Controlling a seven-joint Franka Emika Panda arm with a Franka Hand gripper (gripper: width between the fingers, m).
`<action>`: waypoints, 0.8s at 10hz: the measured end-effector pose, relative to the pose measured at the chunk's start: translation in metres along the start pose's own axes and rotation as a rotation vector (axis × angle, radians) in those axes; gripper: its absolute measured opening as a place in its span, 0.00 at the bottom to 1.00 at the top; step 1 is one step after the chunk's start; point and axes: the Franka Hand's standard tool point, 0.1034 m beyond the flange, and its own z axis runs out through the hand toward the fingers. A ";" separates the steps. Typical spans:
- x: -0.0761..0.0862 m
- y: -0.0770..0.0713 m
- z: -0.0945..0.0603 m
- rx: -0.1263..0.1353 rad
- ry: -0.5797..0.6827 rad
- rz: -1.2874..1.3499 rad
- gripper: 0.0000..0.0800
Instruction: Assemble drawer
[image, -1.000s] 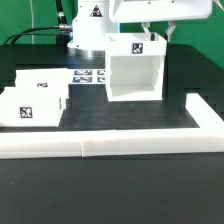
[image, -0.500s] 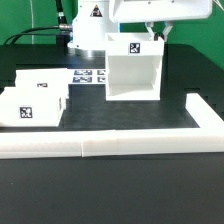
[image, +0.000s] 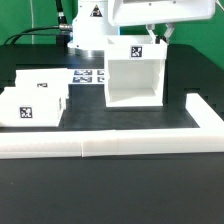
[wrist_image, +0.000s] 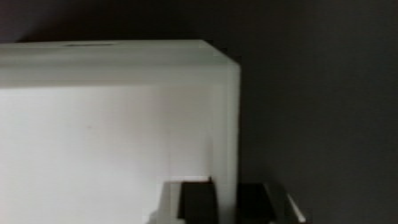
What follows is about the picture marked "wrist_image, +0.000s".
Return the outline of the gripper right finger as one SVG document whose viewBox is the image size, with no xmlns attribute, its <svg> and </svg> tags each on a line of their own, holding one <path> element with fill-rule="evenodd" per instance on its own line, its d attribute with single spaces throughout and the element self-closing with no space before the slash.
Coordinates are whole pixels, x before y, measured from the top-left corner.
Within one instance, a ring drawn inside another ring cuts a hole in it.
<svg viewBox="0 0 398 224">
<path fill-rule="evenodd" d="M 305 215 L 280 185 L 238 185 L 236 224 L 307 224 Z"/>
</svg>

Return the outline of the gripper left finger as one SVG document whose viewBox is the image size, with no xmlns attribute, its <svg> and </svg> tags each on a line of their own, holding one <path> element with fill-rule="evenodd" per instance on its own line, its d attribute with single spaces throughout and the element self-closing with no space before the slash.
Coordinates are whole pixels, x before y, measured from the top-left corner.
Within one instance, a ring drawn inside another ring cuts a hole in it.
<svg viewBox="0 0 398 224">
<path fill-rule="evenodd" d="M 209 177 L 167 180 L 151 224 L 218 224 L 218 201 Z"/>
</svg>

